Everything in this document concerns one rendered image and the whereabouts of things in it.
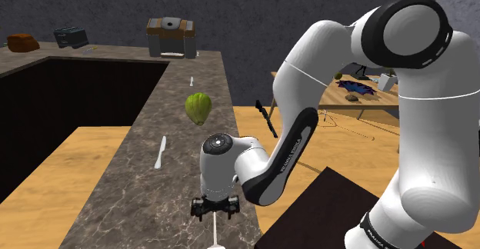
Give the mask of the white spoon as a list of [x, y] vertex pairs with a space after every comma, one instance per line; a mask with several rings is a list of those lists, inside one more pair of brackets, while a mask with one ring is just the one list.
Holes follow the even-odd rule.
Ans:
[[224, 246], [218, 243], [218, 232], [217, 232], [217, 220], [216, 220], [216, 212], [212, 212], [213, 216], [213, 245], [208, 247], [207, 249], [226, 249]]

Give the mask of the white knife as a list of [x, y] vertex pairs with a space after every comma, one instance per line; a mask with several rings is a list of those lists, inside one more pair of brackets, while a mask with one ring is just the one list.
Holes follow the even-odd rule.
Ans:
[[166, 136], [164, 135], [162, 137], [162, 141], [159, 148], [158, 157], [154, 165], [154, 169], [160, 169], [162, 166], [162, 153], [165, 150], [165, 146], [166, 146]]

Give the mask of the green ribbed fruit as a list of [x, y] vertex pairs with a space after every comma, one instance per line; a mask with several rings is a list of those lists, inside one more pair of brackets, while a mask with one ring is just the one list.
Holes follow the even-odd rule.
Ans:
[[185, 101], [187, 116], [198, 126], [202, 126], [212, 109], [210, 97], [202, 92], [189, 95]]

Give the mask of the black stick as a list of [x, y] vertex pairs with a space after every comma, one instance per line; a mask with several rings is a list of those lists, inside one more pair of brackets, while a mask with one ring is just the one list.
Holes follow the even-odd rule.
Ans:
[[267, 111], [265, 110], [265, 108], [262, 106], [262, 103], [261, 103], [259, 100], [256, 100], [256, 101], [255, 101], [255, 107], [258, 109], [259, 112], [262, 113], [262, 116], [263, 116], [263, 118], [266, 120], [266, 123], [267, 123], [267, 125], [268, 125], [269, 130], [270, 130], [270, 131], [272, 132], [272, 134], [273, 134], [273, 137], [274, 137], [274, 138], [277, 138], [278, 135], [276, 134], [276, 131], [275, 131], [275, 129], [274, 129], [274, 127], [273, 127], [273, 125], [272, 125], [272, 123], [271, 123], [271, 121], [270, 121], [270, 118], [268, 117], [268, 113], [267, 113]]

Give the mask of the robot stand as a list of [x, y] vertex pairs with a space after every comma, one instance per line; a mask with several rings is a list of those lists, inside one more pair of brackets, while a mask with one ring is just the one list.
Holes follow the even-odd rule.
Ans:
[[266, 231], [254, 249], [345, 249], [346, 231], [378, 197], [326, 167]]

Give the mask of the wooden table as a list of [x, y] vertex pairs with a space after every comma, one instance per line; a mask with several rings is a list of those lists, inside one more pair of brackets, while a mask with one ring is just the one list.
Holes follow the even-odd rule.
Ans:
[[358, 80], [351, 75], [343, 75], [341, 81], [355, 81], [369, 86], [374, 92], [364, 95], [358, 92], [348, 91], [341, 88], [337, 84], [337, 80], [333, 79], [329, 86], [325, 89], [318, 108], [320, 110], [360, 110], [357, 119], [360, 119], [365, 110], [388, 110], [398, 109], [398, 85], [394, 82], [388, 91], [378, 89], [378, 84], [369, 80]]

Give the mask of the grey and brown coffee machine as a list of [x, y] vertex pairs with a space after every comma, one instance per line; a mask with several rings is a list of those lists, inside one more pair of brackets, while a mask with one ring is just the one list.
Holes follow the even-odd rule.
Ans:
[[146, 26], [146, 36], [151, 57], [197, 57], [193, 21], [175, 17], [150, 18]]

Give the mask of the dark grey toaster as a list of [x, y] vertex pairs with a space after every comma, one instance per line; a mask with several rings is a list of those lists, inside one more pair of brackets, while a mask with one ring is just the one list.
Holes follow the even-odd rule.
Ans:
[[57, 28], [53, 34], [60, 48], [72, 47], [77, 49], [89, 44], [86, 31], [81, 27]]

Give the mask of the brown bread loaf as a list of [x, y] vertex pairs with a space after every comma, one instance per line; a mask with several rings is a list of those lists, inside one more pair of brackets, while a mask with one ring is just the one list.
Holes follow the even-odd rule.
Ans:
[[39, 43], [30, 34], [14, 34], [7, 37], [8, 49], [12, 52], [30, 52], [40, 49]]

